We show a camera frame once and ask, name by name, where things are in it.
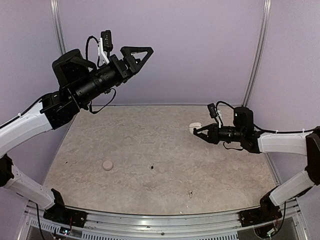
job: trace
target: small white object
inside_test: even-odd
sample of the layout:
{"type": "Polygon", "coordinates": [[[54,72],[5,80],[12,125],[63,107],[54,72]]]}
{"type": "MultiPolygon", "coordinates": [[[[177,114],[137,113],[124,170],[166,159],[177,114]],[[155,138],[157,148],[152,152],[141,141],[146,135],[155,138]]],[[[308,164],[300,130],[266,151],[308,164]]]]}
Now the small white object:
{"type": "MultiPolygon", "coordinates": [[[[216,113],[218,114],[218,117],[222,118],[222,114],[221,114],[221,111],[219,109],[216,110],[216,113]]],[[[220,121],[220,118],[216,118],[218,120],[218,123],[219,123],[219,128],[222,127],[222,122],[220,121]]]]}
{"type": "Polygon", "coordinates": [[[114,167],[114,163],[110,160],[107,160],[102,164],[102,167],[104,170],[110,171],[114,167]]]}
{"type": "Polygon", "coordinates": [[[191,134],[194,134],[194,129],[200,129],[200,128],[202,128],[201,122],[193,122],[193,123],[190,123],[189,125],[189,131],[191,134]]]}
{"type": "Polygon", "coordinates": [[[270,236],[271,234],[273,234],[275,232],[275,228],[272,228],[270,231],[268,231],[266,234],[268,236],[270,236]]]}
{"type": "Polygon", "coordinates": [[[104,46],[103,46],[103,39],[102,37],[100,37],[100,39],[98,40],[99,44],[98,44],[98,56],[100,57],[100,62],[102,64],[109,64],[110,61],[107,57],[106,52],[104,51],[104,46]]]}
{"type": "Polygon", "coordinates": [[[190,190],[190,191],[188,191],[188,194],[189,194],[189,198],[191,198],[192,199],[192,191],[190,190]]]}

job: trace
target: metal pole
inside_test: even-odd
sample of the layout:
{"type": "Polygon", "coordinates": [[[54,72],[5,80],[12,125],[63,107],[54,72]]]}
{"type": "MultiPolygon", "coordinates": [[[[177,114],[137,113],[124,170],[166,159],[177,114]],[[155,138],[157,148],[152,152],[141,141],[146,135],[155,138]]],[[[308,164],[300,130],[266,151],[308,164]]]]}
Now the metal pole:
{"type": "Polygon", "coordinates": [[[52,13],[52,19],[53,19],[56,40],[58,43],[60,54],[63,55],[66,53],[66,46],[65,46],[64,36],[62,33],[58,1],[57,0],[50,0],[50,5],[51,5],[51,13],[52,13]]]}
{"type": "Polygon", "coordinates": [[[264,8],[263,8],[263,15],[262,15],[262,22],[259,34],[258,45],[256,47],[254,62],[250,73],[249,83],[245,91],[244,99],[242,102],[242,106],[247,107],[250,97],[252,95],[252,91],[256,82],[256,77],[260,65],[261,56],[263,53],[263,48],[266,40],[267,35],[267,28],[269,23],[269,16],[270,16],[270,9],[271,9],[271,0],[264,1],[264,8]]]}

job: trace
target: black cable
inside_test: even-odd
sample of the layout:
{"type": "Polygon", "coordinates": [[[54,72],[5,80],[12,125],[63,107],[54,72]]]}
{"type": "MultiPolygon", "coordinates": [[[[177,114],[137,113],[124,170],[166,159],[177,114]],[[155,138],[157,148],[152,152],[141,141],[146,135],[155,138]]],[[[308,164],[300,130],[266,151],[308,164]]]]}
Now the black cable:
{"type": "Polygon", "coordinates": [[[95,36],[88,37],[88,39],[86,40],[86,43],[85,43],[85,60],[88,60],[88,48],[89,48],[89,42],[91,39],[94,39],[97,45],[99,44],[99,41],[95,36]]]}
{"type": "MultiPolygon", "coordinates": [[[[43,97],[49,95],[51,93],[47,93],[45,95],[42,95],[41,97],[39,97],[37,100],[35,100],[26,110],[24,110],[22,113],[21,113],[21,116],[26,114],[35,104],[37,104],[40,100],[42,100],[43,97]]],[[[11,120],[5,122],[4,124],[2,124],[0,126],[0,129],[4,128],[5,126],[11,124],[12,122],[14,122],[15,120],[17,120],[18,118],[20,118],[20,116],[15,116],[14,118],[12,118],[11,120]]]]}
{"type": "Polygon", "coordinates": [[[42,240],[46,240],[44,233],[42,232],[42,229],[41,229],[40,217],[39,217],[39,206],[38,204],[35,204],[35,206],[36,206],[36,215],[38,217],[38,226],[39,226],[40,234],[41,234],[42,240]]]}
{"type": "Polygon", "coordinates": [[[224,105],[228,106],[231,109],[235,109],[234,106],[231,106],[229,103],[227,103],[225,101],[217,101],[216,104],[215,104],[215,107],[218,108],[219,104],[224,104],[224,105]]]}
{"type": "Polygon", "coordinates": [[[214,120],[215,120],[215,122],[216,122],[217,124],[219,123],[219,121],[217,120],[216,117],[214,118],[214,120]]]}
{"type": "Polygon", "coordinates": [[[287,202],[285,201],[284,202],[284,210],[283,210],[283,217],[282,217],[282,222],[281,222],[281,225],[279,227],[279,229],[275,232],[275,234],[273,234],[271,237],[275,236],[276,234],[279,233],[280,229],[282,228],[283,224],[284,224],[284,221],[285,221],[285,218],[286,218],[286,207],[287,207],[287,202]]]}
{"type": "Polygon", "coordinates": [[[114,91],[113,97],[111,98],[111,100],[110,100],[106,105],[104,105],[104,106],[103,106],[102,108],[100,108],[98,111],[93,111],[93,110],[92,110],[92,101],[90,102],[90,105],[89,105],[89,112],[90,112],[90,113],[92,113],[92,114],[97,114],[97,113],[99,113],[102,109],[104,109],[106,106],[108,106],[108,105],[115,99],[115,97],[116,97],[116,95],[117,95],[117,90],[114,89],[114,88],[111,88],[111,90],[114,91]]]}
{"type": "MultiPolygon", "coordinates": [[[[218,101],[215,105],[216,108],[218,108],[218,105],[219,104],[224,104],[224,105],[227,105],[229,108],[231,109],[235,109],[235,107],[231,106],[229,103],[225,102],[225,101],[218,101]]],[[[255,125],[255,128],[262,131],[262,132],[265,132],[265,133],[270,133],[270,134],[302,134],[302,133],[309,133],[309,132],[313,132],[315,130],[319,130],[320,127],[315,127],[315,128],[312,128],[312,129],[308,129],[308,130],[305,130],[305,131],[274,131],[274,130],[267,130],[267,129],[263,129],[257,125],[255,125]]]]}
{"type": "Polygon", "coordinates": [[[226,143],[227,143],[227,142],[224,141],[222,145],[223,145],[224,148],[227,149],[227,150],[230,150],[230,149],[232,149],[232,150],[237,150],[237,151],[242,151],[242,150],[243,150],[243,148],[226,147],[226,143]]]}
{"type": "Polygon", "coordinates": [[[262,131],[262,132],[265,132],[265,133],[270,133],[270,134],[302,134],[302,133],[309,133],[309,132],[313,132],[315,130],[318,130],[320,129],[319,127],[315,127],[315,128],[312,128],[312,129],[308,129],[308,130],[305,130],[305,131],[274,131],[274,130],[266,130],[266,129],[263,129],[257,125],[255,125],[255,128],[262,131]]]}
{"type": "MultiPolygon", "coordinates": [[[[225,101],[217,101],[216,104],[215,104],[215,107],[216,107],[217,109],[218,109],[219,104],[224,104],[224,105],[228,106],[228,107],[231,108],[231,109],[235,109],[233,106],[231,106],[229,103],[227,103],[227,102],[225,102],[225,101]]],[[[221,125],[223,126],[224,123],[222,122],[222,119],[221,119],[220,115],[218,115],[218,118],[219,118],[219,120],[220,120],[220,122],[221,122],[221,125]]]]}
{"type": "Polygon", "coordinates": [[[286,217],[286,207],[287,207],[287,202],[285,201],[284,202],[284,210],[283,210],[282,221],[281,221],[281,225],[280,225],[279,229],[277,229],[276,232],[271,236],[265,236],[265,237],[257,236],[258,238],[260,238],[260,239],[271,239],[271,238],[273,238],[275,235],[277,235],[280,232],[280,230],[281,230],[281,228],[282,228],[282,226],[284,224],[285,217],[286,217]]]}
{"type": "MultiPolygon", "coordinates": [[[[89,54],[89,42],[91,39],[94,39],[96,44],[99,45],[99,41],[98,39],[95,37],[95,36],[89,36],[88,39],[86,40],[86,43],[85,43],[85,60],[88,60],[88,54],[89,54]]],[[[100,62],[100,56],[98,56],[98,60],[96,62],[96,65],[98,68],[101,68],[102,65],[99,65],[99,62],[100,62]]]]}

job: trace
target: white object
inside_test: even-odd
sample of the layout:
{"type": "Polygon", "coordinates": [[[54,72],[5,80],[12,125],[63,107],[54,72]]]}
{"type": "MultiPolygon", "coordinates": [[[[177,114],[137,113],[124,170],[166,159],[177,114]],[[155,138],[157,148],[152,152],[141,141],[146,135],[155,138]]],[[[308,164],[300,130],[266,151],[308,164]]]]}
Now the white object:
{"type": "Polygon", "coordinates": [[[310,180],[307,171],[303,170],[273,190],[269,198],[275,206],[280,206],[314,185],[315,183],[310,180]]]}
{"type": "Polygon", "coordinates": [[[218,114],[218,117],[216,119],[218,120],[219,128],[221,128],[222,127],[222,122],[220,121],[220,119],[222,119],[221,111],[217,108],[216,113],[218,114]]]}
{"type": "Polygon", "coordinates": [[[114,167],[114,163],[110,160],[107,160],[102,164],[102,167],[104,170],[110,171],[114,167]]]}
{"type": "Polygon", "coordinates": [[[307,155],[306,136],[310,133],[263,133],[258,138],[262,153],[291,153],[307,155]]]}
{"type": "Polygon", "coordinates": [[[272,228],[270,231],[268,231],[266,234],[268,236],[270,236],[271,234],[273,234],[275,232],[275,228],[272,228]]]}
{"type": "Polygon", "coordinates": [[[45,114],[40,113],[41,102],[36,103],[17,120],[0,129],[0,158],[23,142],[52,129],[45,114]]]}
{"type": "Polygon", "coordinates": [[[26,176],[15,165],[12,166],[14,178],[10,179],[4,187],[33,201],[41,208],[47,210],[55,204],[53,192],[26,176]]]}
{"type": "Polygon", "coordinates": [[[194,134],[194,129],[202,128],[202,124],[200,122],[193,122],[189,125],[189,131],[191,134],[194,134]]]}
{"type": "Polygon", "coordinates": [[[104,51],[104,45],[103,45],[103,39],[102,37],[100,37],[100,39],[98,40],[99,44],[98,44],[98,56],[100,57],[100,62],[102,64],[109,64],[110,61],[107,57],[106,52],[104,51]]]}

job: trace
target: pink round object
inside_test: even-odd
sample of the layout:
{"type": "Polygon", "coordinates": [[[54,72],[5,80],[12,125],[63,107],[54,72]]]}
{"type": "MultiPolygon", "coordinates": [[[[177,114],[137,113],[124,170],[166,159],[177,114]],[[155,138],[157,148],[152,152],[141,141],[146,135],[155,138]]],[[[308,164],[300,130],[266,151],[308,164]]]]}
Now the pink round object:
{"type": "Polygon", "coordinates": [[[105,162],[103,163],[102,166],[103,166],[103,169],[104,169],[104,170],[109,171],[109,170],[111,170],[111,169],[114,167],[114,164],[113,164],[112,161],[107,160],[107,161],[105,161],[105,162]]]}

